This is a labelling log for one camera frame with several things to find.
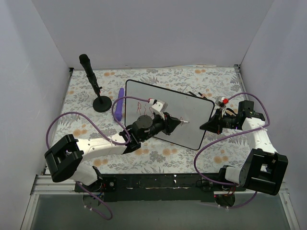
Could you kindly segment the white whiteboard black frame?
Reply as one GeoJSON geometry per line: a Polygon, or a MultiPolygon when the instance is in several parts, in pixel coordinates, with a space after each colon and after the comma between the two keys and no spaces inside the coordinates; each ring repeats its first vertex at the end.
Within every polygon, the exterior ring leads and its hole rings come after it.
{"type": "Polygon", "coordinates": [[[166,112],[172,117],[186,121],[179,125],[171,135],[160,132],[156,139],[179,146],[199,150],[205,131],[200,126],[208,122],[214,110],[214,102],[187,93],[150,85],[136,80],[127,80],[126,96],[141,99],[156,99],[168,104],[166,112]]]}

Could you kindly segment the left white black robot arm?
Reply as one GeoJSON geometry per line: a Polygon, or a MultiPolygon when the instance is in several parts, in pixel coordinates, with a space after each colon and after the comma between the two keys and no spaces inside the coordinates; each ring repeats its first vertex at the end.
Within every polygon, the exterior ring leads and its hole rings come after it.
{"type": "Polygon", "coordinates": [[[141,148],[141,143],[160,132],[170,135],[181,123],[168,113],[153,117],[142,115],[126,130],[107,138],[76,139],[72,134],[65,135],[45,153],[52,181],[59,183],[72,179],[96,192],[101,188],[102,180],[98,170],[85,165],[84,161],[134,152],[141,148]]]}

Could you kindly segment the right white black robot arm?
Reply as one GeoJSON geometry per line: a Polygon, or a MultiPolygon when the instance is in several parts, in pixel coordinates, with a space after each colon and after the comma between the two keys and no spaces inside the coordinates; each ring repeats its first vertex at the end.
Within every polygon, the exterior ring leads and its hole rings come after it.
{"type": "Polygon", "coordinates": [[[222,108],[217,109],[200,129],[215,134],[221,134],[225,128],[245,131],[250,153],[240,168],[223,166],[222,175],[217,178],[218,187],[226,191],[236,184],[257,192],[277,195],[288,159],[272,145],[264,128],[267,119],[262,113],[255,112],[253,101],[248,100],[239,103],[236,115],[223,115],[222,111],[222,108]]]}

